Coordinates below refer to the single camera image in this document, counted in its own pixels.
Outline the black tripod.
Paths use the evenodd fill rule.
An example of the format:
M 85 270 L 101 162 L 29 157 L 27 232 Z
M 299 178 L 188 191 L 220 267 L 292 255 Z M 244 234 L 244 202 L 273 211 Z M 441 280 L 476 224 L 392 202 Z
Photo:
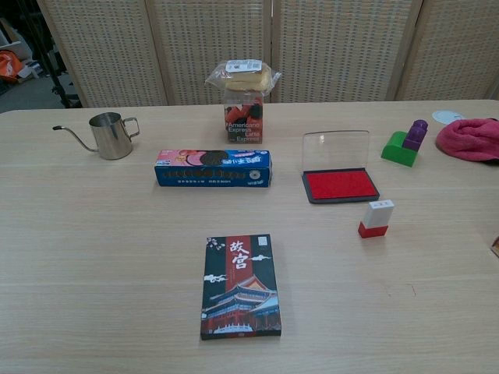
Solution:
M 34 19 L 32 18 L 31 13 L 29 12 L 27 6 L 27 0 L 16 0 L 16 1 L 21 9 L 27 27 L 30 30 L 31 35 L 33 37 L 34 50 L 40 55 L 44 71 L 49 74 L 54 84 L 52 92 L 59 95 L 61 102 L 65 108 L 81 108 L 82 104 L 80 102 L 78 95 L 73 94 L 68 96 L 65 92 L 65 89 L 63 88 L 63 85 L 59 81 L 58 74 L 56 73 L 56 70 L 50 61 L 48 50 L 44 47 L 44 42 L 42 41 L 41 33 L 37 30 L 34 23 Z

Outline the wooden rattan folding screen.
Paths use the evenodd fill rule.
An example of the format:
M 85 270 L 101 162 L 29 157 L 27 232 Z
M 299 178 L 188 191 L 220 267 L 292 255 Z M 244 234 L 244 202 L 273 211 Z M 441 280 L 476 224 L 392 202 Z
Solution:
M 37 0 L 86 107 L 218 104 L 219 62 L 273 102 L 499 100 L 499 0 Z

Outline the Americano Express coffee box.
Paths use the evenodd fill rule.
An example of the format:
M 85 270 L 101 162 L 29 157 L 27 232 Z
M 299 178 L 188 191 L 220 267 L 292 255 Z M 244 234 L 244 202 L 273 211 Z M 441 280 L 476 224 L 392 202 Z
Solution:
M 264 134 L 263 109 L 262 93 L 226 90 L 224 120 L 227 140 L 238 144 L 261 144 Z

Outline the red white stamp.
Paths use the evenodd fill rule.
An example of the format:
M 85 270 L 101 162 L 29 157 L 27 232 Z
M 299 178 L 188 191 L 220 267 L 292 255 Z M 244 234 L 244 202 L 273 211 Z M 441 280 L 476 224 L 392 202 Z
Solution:
M 385 236 L 395 205 L 390 199 L 369 202 L 363 219 L 359 222 L 361 238 Z

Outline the steel gooseneck pitcher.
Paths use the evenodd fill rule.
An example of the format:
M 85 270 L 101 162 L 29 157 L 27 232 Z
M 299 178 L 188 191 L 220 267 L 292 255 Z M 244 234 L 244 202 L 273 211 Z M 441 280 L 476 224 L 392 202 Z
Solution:
M 136 124 L 136 131 L 128 133 L 127 122 Z M 97 153 L 102 159 L 113 161 L 128 156 L 133 151 L 132 138 L 140 134 L 140 126 L 136 117 L 122 118 L 119 113 L 105 112 L 95 115 L 89 120 L 91 132 L 96 143 L 95 148 L 86 145 L 70 128 L 57 125 L 54 131 L 64 130 L 70 133 L 85 150 Z

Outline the dark palace print box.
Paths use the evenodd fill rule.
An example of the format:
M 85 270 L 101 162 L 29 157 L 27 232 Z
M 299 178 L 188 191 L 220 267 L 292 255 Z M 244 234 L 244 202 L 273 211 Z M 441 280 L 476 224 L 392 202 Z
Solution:
M 280 335 L 271 236 L 207 238 L 200 338 Z

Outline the blue cookie box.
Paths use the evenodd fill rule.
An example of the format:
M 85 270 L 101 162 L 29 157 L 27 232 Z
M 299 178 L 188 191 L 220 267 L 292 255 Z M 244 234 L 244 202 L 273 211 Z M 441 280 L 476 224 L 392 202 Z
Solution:
M 272 160 L 267 150 L 162 150 L 154 171 L 160 186 L 267 188 Z

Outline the white round disc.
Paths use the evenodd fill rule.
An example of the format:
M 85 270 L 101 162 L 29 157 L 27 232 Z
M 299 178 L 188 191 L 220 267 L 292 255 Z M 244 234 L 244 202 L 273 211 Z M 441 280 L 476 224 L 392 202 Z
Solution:
M 432 114 L 432 118 L 441 124 L 449 125 L 454 121 L 465 119 L 465 116 L 455 111 L 440 110 Z

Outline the orange bag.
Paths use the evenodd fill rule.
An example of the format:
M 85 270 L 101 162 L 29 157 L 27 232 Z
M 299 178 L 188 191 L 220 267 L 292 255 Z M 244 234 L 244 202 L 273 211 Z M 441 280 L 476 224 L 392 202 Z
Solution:
M 23 69 L 23 63 L 7 50 L 0 51 L 0 79 L 9 83 L 17 82 L 17 75 Z

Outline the purple toy block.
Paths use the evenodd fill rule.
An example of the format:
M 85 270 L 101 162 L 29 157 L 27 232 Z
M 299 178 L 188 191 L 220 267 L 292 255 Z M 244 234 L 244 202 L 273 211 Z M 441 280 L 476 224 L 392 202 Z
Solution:
M 418 119 L 414 121 L 404 138 L 402 147 L 418 152 L 426 136 L 427 128 L 428 123 L 425 120 Z

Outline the pink towel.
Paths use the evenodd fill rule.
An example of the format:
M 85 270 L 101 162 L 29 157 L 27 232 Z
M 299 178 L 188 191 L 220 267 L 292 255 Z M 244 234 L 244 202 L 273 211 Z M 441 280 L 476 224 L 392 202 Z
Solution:
M 499 162 L 499 120 L 473 118 L 446 125 L 436 137 L 437 148 L 464 161 Z

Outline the green toy block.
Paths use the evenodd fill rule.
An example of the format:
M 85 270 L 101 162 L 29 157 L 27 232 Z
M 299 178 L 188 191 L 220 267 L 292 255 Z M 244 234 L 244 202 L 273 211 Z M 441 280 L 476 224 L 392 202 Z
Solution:
M 394 132 L 384 146 L 381 157 L 411 168 L 416 161 L 418 153 L 402 146 L 406 135 L 407 133 L 403 131 Z

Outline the bagged sliced cake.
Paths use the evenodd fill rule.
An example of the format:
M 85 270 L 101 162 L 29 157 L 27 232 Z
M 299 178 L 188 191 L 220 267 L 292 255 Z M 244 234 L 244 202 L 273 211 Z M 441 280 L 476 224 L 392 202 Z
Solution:
M 219 90 L 257 92 L 267 96 L 281 73 L 258 59 L 233 59 L 220 62 L 205 79 Z

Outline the red ink pad clear lid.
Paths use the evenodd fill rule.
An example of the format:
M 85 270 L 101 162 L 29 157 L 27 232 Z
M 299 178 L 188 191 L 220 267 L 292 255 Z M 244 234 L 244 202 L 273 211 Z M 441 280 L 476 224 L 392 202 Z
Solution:
M 366 130 L 308 132 L 302 141 L 302 180 L 312 204 L 376 201 L 380 193 L 366 169 Z

